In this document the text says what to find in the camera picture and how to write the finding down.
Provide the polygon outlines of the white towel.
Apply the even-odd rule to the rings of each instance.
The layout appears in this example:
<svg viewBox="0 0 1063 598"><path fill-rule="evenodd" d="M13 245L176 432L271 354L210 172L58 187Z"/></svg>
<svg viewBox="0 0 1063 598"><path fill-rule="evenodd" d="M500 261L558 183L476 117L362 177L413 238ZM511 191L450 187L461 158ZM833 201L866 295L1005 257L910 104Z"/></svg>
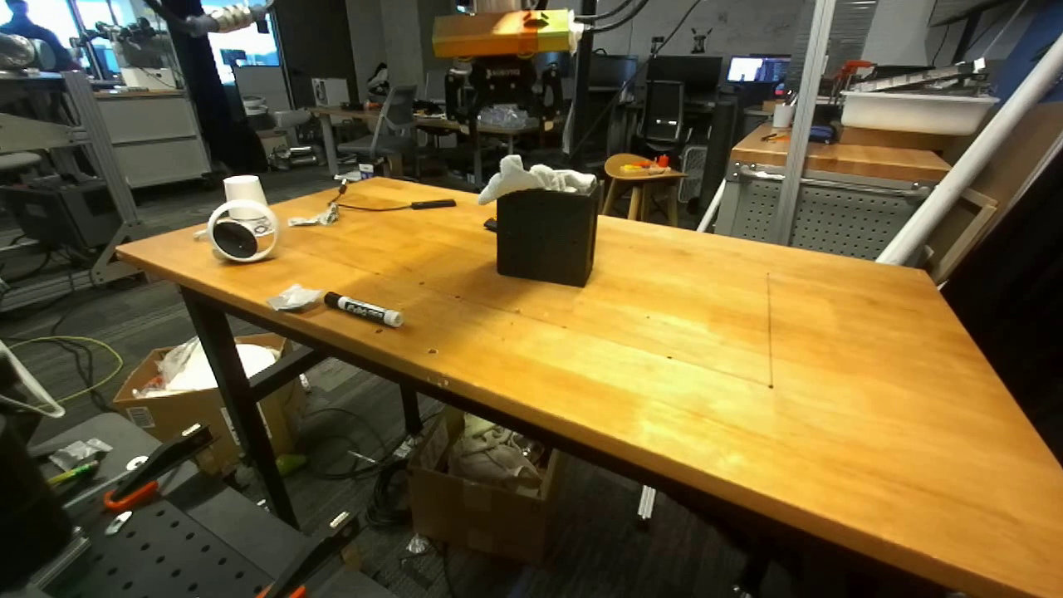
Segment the white towel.
<svg viewBox="0 0 1063 598"><path fill-rule="evenodd" d="M543 162L525 162L519 154L499 158L499 172L481 187L478 201L493 201L520 190L581 191L593 190L593 177L581 168L555 168Z"/></svg>

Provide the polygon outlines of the black perforated box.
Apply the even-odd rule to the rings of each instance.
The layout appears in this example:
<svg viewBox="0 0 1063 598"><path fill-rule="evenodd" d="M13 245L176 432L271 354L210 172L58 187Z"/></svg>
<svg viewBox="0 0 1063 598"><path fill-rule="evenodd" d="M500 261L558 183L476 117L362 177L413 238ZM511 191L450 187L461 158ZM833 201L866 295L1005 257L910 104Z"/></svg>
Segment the black perforated box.
<svg viewBox="0 0 1063 598"><path fill-rule="evenodd" d="M499 200L493 265L500 276L585 285L593 268L599 200L520 190Z"/></svg>

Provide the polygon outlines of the computer monitor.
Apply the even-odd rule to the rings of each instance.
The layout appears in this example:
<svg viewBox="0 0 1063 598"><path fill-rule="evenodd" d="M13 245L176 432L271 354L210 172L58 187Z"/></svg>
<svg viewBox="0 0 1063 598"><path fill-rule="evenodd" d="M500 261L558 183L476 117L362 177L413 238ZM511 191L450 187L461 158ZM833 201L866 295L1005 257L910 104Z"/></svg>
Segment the computer monitor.
<svg viewBox="0 0 1063 598"><path fill-rule="evenodd" d="M787 53L734 53L728 59L728 79L740 86L775 86L789 74Z"/></svg>

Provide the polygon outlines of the round wooden stool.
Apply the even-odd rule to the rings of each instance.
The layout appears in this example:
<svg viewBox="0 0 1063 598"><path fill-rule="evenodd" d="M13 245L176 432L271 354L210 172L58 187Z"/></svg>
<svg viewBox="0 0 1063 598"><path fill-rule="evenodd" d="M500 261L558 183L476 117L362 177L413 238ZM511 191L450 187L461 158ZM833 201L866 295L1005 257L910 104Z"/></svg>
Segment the round wooden stool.
<svg viewBox="0 0 1063 598"><path fill-rule="evenodd" d="M611 154L603 158L603 201L601 212L611 212L618 196L626 196L626 218L641 218L652 206L652 190L676 191L682 172L669 162L648 158L638 154Z"/></svg>

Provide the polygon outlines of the large crumpled silver foil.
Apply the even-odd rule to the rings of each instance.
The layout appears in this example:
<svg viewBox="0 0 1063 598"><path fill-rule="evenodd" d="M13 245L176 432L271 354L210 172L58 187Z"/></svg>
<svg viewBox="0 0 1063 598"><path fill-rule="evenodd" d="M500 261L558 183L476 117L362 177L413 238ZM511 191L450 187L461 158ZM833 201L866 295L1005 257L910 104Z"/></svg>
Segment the large crumpled silver foil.
<svg viewBox="0 0 1063 598"><path fill-rule="evenodd" d="M310 224L332 224L338 222L338 200L345 196L348 187L373 179L373 168L348 168L348 172L334 172L334 191L324 200L324 208L314 214L291 214L290 229L310 229Z"/></svg>

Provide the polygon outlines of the wooden workbench in background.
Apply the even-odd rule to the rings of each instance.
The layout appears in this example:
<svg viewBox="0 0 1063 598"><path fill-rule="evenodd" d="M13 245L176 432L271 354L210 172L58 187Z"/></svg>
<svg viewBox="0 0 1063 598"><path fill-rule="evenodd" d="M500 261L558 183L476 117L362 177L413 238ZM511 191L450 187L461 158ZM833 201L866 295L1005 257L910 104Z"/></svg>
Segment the wooden workbench in background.
<svg viewBox="0 0 1063 598"><path fill-rule="evenodd" d="M923 147L811 141L789 232L777 232L789 135L750 130L729 147L728 172L699 229L757 243L875 259L906 224L950 162Z"/></svg>

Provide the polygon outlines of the black and white marker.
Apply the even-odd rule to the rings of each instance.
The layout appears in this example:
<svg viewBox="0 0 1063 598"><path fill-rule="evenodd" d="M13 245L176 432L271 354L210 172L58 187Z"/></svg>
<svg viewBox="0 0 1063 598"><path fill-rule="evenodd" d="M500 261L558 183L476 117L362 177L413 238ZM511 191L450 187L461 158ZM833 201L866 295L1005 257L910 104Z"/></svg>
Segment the black and white marker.
<svg viewBox="0 0 1063 598"><path fill-rule="evenodd" d="M324 293L322 300L324 300L329 310L348 311L354 317L367 317L367 323L379 323L379 325L387 325L387 327L400 325L400 311L396 311L396 310L385 310L385 304L375 304L375 302L362 302L362 300L350 300L350 295L341 295L341 293Z"/></svg>

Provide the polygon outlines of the cardboard box on floor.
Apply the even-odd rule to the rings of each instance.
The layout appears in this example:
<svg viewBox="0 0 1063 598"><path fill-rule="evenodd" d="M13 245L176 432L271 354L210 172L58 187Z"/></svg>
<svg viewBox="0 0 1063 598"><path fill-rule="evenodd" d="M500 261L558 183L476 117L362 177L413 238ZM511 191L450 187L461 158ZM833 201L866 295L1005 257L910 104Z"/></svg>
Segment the cardboard box on floor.
<svg viewBox="0 0 1063 598"><path fill-rule="evenodd" d="M537 561L555 511L558 450L446 409L413 456L413 529L448 547Z"/></svg>

